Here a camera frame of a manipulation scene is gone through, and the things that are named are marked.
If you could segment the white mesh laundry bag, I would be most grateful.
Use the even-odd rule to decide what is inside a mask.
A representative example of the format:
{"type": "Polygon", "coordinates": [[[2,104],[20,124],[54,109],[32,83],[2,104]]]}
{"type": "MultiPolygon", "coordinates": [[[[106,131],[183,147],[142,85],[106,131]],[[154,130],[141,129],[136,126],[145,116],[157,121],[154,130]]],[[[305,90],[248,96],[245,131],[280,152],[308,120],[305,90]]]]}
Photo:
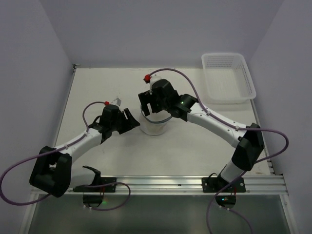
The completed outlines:
{"type": "Polygon", "coordinates": [[[140,130],[149,136],[158,136],[167,131],[167,124],[172,116],[166,111],[152,113],[151,107],[148,107],[150,114],[145,116],[142,109],[139,115],[140,130]]]}

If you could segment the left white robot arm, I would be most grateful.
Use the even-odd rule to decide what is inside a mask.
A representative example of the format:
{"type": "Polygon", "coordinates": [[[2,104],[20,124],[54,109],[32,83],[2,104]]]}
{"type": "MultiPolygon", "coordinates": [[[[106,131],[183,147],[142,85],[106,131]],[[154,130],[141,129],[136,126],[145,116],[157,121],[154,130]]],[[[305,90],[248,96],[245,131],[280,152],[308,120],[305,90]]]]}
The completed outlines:
{"type": "Polygon", "coordinates": [[[69,188],[98,188],[101,172],[90,166],[74,170],[73,163],[105,142],[113,132],[121,135],[138,126],[140,123],[129,109],[120,110],[112,104],[105,106],[102,114],[78,137],[56,148],[45,146],[41,149],[30,175],[30,185],[54,197],[61,197],[69,188]]]}

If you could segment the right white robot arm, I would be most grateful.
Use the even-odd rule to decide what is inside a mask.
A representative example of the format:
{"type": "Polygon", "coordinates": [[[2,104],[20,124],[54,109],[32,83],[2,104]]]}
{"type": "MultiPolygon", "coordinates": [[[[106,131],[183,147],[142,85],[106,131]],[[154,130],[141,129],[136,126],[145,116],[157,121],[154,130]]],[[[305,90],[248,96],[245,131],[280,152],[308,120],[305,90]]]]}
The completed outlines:
{"type": "Polygon", "coordinates": [[[228,142],[234,154],[218,175],[220,183],[228,184],[244,171],[250,171],[264,149],[264,140],[259,125],[237,124],[200,104],[199,99],[189,95],[179,95],[166,79],[159,79],[150,89],[138,94],[145,116],[166,111],[174,118],[199,125],[228,142]]]}

